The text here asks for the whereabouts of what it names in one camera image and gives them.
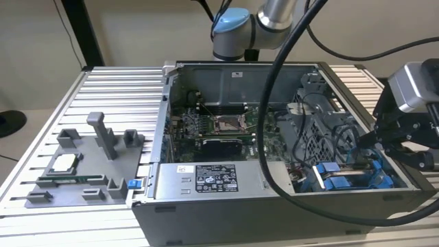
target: power supply label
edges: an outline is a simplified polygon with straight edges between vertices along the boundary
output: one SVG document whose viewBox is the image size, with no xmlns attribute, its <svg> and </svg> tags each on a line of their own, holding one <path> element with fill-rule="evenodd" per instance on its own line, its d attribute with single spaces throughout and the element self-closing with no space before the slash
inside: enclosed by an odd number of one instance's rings
<svg viewBox="0 0 439 247">
<path fill-rule="evenodd" d="M 196 166 L 197 193 L 237 192 L 234 165 Z"/>
</svg>

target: computer chassis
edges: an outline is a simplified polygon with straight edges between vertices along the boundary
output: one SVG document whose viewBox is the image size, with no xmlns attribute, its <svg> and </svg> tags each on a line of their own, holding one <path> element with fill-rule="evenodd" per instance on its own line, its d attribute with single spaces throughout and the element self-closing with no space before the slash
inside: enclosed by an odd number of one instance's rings
<svg viewBox="0 0 439 247">
<path fill-rule="evenodd" d="M 153 246 L 302 239 L 373 229 L 304 211 L 265 182 L 254 123 L 269 66 L 177 61 L 162 68 L 149 176 L 132 201 Z M 313 207 L 384 219 L 413 210 L 435 189 L 379 147 L 352 151 L 356 136 L 372 126 L 372 116 L 325 63 L 284 64 L 264 132 L 276 183 Z"/>
</svg>

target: gray wall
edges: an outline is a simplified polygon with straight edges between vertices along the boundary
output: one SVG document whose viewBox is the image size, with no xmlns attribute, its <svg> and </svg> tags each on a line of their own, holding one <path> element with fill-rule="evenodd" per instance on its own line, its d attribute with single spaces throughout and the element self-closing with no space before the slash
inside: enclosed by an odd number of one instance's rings
<svg viewBox="0 0 439 247">
<path fill-rule="evenodd" d="M 232 6 L 254 12 L 261 2 L 234 0 Z M 216 11 L 220 0 L 208 3 Z M 196 2 L 86 0 L 85 4 L 106 65 L 160 66 L 164 60 L 212 58 L 210 23 Z M 437 0 L 330 0 L 312 27 L 333 50 L 364 56 L 436 36 L 437 12 Z M 0 23 L 0 109 L 53 108 L 77 76 L 78 65 L 52 0 L 0 0 Z M 276 51 L 262 51 L 260 59 L 272 60 L 274 55 Z M 364 65 L 375 75 L 387 76 L 405 61 L 428 57 L 439 57 L 439 44 Z M 306 34 L 288 59 L 352 63 L 320 51 Z"/>
</svg>

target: aluminum extrusion table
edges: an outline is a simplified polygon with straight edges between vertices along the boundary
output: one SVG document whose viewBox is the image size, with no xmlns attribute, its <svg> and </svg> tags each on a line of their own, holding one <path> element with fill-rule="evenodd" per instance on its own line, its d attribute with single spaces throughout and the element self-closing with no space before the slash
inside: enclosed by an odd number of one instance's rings
<svg viewBox="0 0 439 247">
<path fill-rule="evenodd" d="M 334 65 L 330 68 L 372 112 L 383 88 L 380 82 L 361 67 Z M 76 128 L 81 135 L 93 133 L 85 123 L 90 111 L 104 112 L 105 126 L 112 127 L 114 134 L 136 129 L 145 135 L 137 177 L 146 175 L 160 95 L 158 67 L 94 67 L 81 72 L 0 187 L 0 246 L 148 246 L 126 205 L 33 209 L 24 205 L 33 181 L 57 149 L 60 130 Z M 424 176 L 439 188 L 439 173 L 425 172 Z M 408 225 L 377 227 L 366 235 L 228 246 L 439 246 L 439 214 Z"/>
</svg>

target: black cable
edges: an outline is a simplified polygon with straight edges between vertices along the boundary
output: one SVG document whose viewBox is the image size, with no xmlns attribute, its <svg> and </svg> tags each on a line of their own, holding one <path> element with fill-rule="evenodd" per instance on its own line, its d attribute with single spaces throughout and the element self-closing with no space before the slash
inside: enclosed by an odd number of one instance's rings
<svg viewBox="0 0 439 247">
<path fill-rule="evenodd" d="M 261 91 L 261 97 L 260 97 L 260 103 L 258 103 L 258 114 L 257 114 L 257 150 L 258 150 L 258 162 L 260 162 L 260 168 L 264 175 L 264 178 L 268 182 L 269 187 L 272 190 L 277 193 L 277 195 L 284 198 L 290 204 L 293 204 L 296 207 L 301 208 L 302 210 L 306 210 L 308 212 L 325 217 L 328 219 L 357 224 L 357 225 L 368 225 L 368 226 L 396 226 L 408 224 L 411 222 L 415 222 L 420 220 L 421 218 L 425 218 L 432 213 L 435 213 L 439 210 L 439 199 L 435 200 L 428 206 L 425 206 L 423 209 L 417 210 L 416 212 L 393 219 L 360 219 L 360 218 L 352 218 L 348 216 L 341 216 L 337 214 L 333 214 L 330 212 L 326 212 L 324 210 L 320 210 L 318 208 L 314 208 L 301 201 L 297 201 L 277 185 L 270 173 L 269 168 L 266 164 L 266 158 L 264 155 L 264 142 L 262 142 L 262 130 L 264 130 L 264 120 L 265 120 L 265 114 L 266 114 L 266 105 L 268 105 L 268 99 L 269 95 L 273 89 L 274 81 L 278 75 L 278 71 L 281 68 L 281 65 L 285 61 L 285 58 L 288 56 L 288 53 L 294 46 L 300 35 L 302 34 L 305 27 L 310 23 L 314 15 L 322 8 L 324 4 L 328 0 L 316 0 L 313 5 L 310 6 L 309 10 L 304 13 L 301 19 L 298 20 L 288 39 L 285 40 L 285 43 L 277 53 L 276 59 L 273 61 L 273 65 L 270 66 L 270 69 L 268 71 L 266 76 L 266 82 L 264 85 L 264 89 Z"/>
<path fill-rule="evenodd" d="M 213 14 L 212 14 L 210 8 L 208 7 L 205 0 L 192 0 L 192 1 L 198 2 L 198 4 L 201 5 L 201 7 L 206 13 L 208 18 L 210 19 L 210 22 L 213 22 Z"/>
<path fill-rule="evenodd" d="M 290 152 L 292 152 L 292 155 L 293 155 L 293 158 L 294 158 L 296 162 L 298 162 L 302 167 L 312 168 L 312 166 L 309 166 L 308 163 L 305 163 L 304 160 L 301 160 L 297 157 L 297 154 L 296 154 L 297 145 L 298 145 L 300 139 L 302 138 L 302 131 L 304 131 L 305 122 L 306 122 L 306 115 L 304 113 L 304 107 L 302 107 L 302 103 L 301 103 L 301 123 L 300 123 L 300 129 L 298 129 L 298 133 L 297 133 L 297 139 L 294 141 L 293 149 L 292 149 Z"/>
<path fill-rule="evenodd" d="M 60 9 L 57 8 L 57 4 L 56 4 L 56 1 L 54 1 L 54 0 L 53 0 L 53 4 L 54 4 L 54 8 L 56 8 L 56 12 L 57 12 L 57 16 L 60 17 L 60 20 L 61 20 L 61 23 L 62 23 L 62 27 L 64 27 L 64 30 L 65 30 L 66 35 L 68 35 L 69 45 L 70 45 L 70 48 L 72 48 L 72 50 L 73 50 L 73 54 L 74 54 L 74 57 L 76 57 L 77 63 L 80 64 L 80 69 L 82 69 L 82 63 L 81 63 L 80 58 L 77 57 L 76 50 L 74 50 L 74 46 L 73 46 L 73 41 L 72 41 L 72 38 L 70 38 L 69 32 L 68 32 L 68 30 L 66 30 L 65 23 L 64 23 L 64 20 L 62 20 L 62 16 L 61 16 L 61 13 L 60 13 Z"/>
<path fill-rule="evenodd" d="M 305 115 L 305 112 L 304 112 L 304 103 L 312 108 L 310 104 L 306 103 L 304 101 L 304 98 L 308 96 L 308 95 L 312 95 L 312 94 L 317 94 L 317 95 L 322 95 L 321 93 L 317 93 L 317 92 L 310 92 L 308 94 L 305 94 L 301 98 L 300 98 L 300 102 L 301 103 L 301 124 L 300 124 L 300 129 L 298 129 L 298 133 L 297 133 L 297 139 L 294 141 L 294 144 L 293 144 L 293 148 L 292 148 L 292 155 L 293 155 L 293 158 L 294 160 L 300 163 L 300 165 L 302 167 L 308 167 L 308 168 L 312 168 L 312 166 L 305 163 L 305 157 L 302 157 L 304 160 L 301 160 L 298 157 L 297 157 L 297 154 L 296 154 L 296 151 L 297 151 L 297 146 L 298 146 L 298 142 L 302 138 L 302 132 L 304 132 L 304 125 L 305 125 L 305 121 L 306 121 L 306 115 Z"/>
<path fill-rule="evenodd" d="M 334 159 L 336 159 L 336 152 L 334 151 L 336 151 L 337 143 L 338 143 L 338 141 L 340 141 L 340 139 L 342 137 L 344 132 L 346 132 L 348 130 L 350 130 L 352 131 L 352 134 L 353 134 L 353 143 L 354 143 L 354 146 L 357 144 L 358 133 L 357 133 L 357 130 L 356 130 L 354 126 L 353 125 L 349 125 L 349 126 L 344 127 L 340 130 L 340 132 L 337 133 L 337 135 L 336 135 L 336 139 L 334 139 L 334 142 L 333 142 L 333 156 L 332 156 L 332 161 L 334 161 Z"/>
<path fill-rule="evenodd" d="M 306 12 L 308 10 L 308 6 L 309 6 L 309 2 L 310 0 L 306 0 L 305 4 L 304 4 L 304 11 Z M 314 44 L 317 45 L 317 47 L 324 50 L 328 54 L 330 54 L 332 56 L 337 57 L 337 58 L 341 58 L 344 60 L 349 60 L 349 61 L 357 61 L 357 62 L 362 62 L 362 61 L 371 61 L 371 60 L 375 60 L 375 59 L 379 59 L 379 58 L 383 58 L 401 50 L 405 50 L 408 48 L 412 48 L 417 45 L 423 45 L 423 44 L 428 44 L 431 42 L 437 42 L 439 41 L 439 37 L 431 37 L 431 38 L 425 38 L 425 39 L 421 39 L 421 40 L 417 40 L 417 41 L 413 41 L 408 44 L 404 44 L 401 46 L 397 46 L 379 54 L 375 54 L 375 55 L 371 55 L 371 56 L 366 56 L 366 57 L 350 57 L 350 56 L 345 56 L 337 52 L 334 52 L 333 50 L 330 50 L 321 42 L 320 40 L 316 38 L 313 32 L 312 32 L 312 29 L 310 29 L 310 26 L 308 25 L 306 26 L 306 31 L 308 31 L 308 34 L 309 34 L 309 37 L 312 39 L 312 41 L 314 42 Z"/>
<path fill-rule="evenodd" d="M 12 160 L 12 161 L 16 161 L 16 162 L 18 162 L 18 160 L 17 160 L 17 159 L 14 159 L 14 158 L 10 158 L 10 157 L 6 157 L 6 156 L 4 156 L 4 155 L 1 155 L 1 154 L 0 154 L 0 157 L 1 157 L 1 158 L 6 158 L 8 160 Z"/>
<path fill-rule="evenodd" d="M 228 9 L 228 6 L 230 5 L 232 3 L 232 0 L 222 0 L 221 2 L 221 5 L 218 7 L 218 10 L 217 10 L 217 14 L 213 18 L 213 23 L 212 23 L 212 26 L 210 26 L 210 40 L 213 41 L 213 28 L 214 26 L 217 25 L 217 22 L 220 21 L 220 18 L 222 16 L 222 14 L 225 13 L 225 10 Z"/>
</svg>

